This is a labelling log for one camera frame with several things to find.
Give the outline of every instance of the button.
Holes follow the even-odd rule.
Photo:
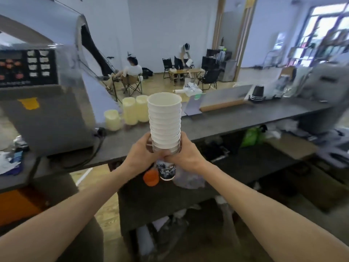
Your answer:
[[[36,58],[28,58],[29,63],[36,63],[38,60]]]
[[[29,65],[29,70],[35,71],[38,68],[37,65]]]
[[[49,51],[40,51],[41,56],[47,56],[49,54]]]
[[[41,64],[41,70],[46,70],[49,69],[50,65],[49,64]]]
[[[40,58],[40,62],[49,62],[48,58]]]
[[[16,74],[16,79],[23,79],[24,75],[22,73]]]

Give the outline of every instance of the black cup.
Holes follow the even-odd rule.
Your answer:
[[[256,85],[253,90],[252,96],[263,97],[263,95],[264,95],[264,86]]]

